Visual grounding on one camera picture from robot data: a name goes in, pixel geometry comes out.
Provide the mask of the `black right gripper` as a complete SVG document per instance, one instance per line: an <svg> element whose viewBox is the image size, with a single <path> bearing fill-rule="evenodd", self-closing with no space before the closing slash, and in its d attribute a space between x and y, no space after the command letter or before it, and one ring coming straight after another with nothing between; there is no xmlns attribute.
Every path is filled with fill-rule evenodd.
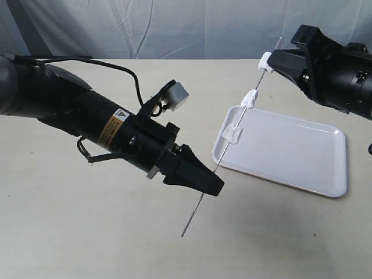
<svg viewBox="0 0 372 279"><path fill-rule="evenodd" d="M291 42L299 49L270 55L267 62L275 72L319 105L371 119L371 54L365 45L343 46L307 25Z"/></svg>

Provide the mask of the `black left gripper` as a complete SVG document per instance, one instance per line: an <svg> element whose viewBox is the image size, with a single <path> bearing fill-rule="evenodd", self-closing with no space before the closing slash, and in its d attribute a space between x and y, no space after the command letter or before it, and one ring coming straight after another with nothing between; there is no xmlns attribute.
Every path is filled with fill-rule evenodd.
<svg viewBox="0 0 372 279"><path fill-rule="evenodd" d="M162 174L166 185L218 196L224 181L188 145L176 144L178 131L172 123L163 126L149 117L131 115L121 126L121 158L144 171L150 180Z"/></svg>

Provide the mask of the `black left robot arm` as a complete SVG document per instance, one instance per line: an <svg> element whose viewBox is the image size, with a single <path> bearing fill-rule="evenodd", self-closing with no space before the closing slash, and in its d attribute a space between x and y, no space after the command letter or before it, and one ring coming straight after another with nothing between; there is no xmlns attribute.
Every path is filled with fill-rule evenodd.
<svg viewBox="0 0 372 279"><path fill-rule="evenodd" d="M160 173L166 185L218 196L223 180L188 145L176 143L177 126L155 120L165 110L178 109L187 98L184 87L171 80L133 114L55 66L55 59L1 56L2 115L34 118L77 137L77 148L90 163L123 159L148 178ZM91 155L83 140L99 145L105 154Z"/></svg>

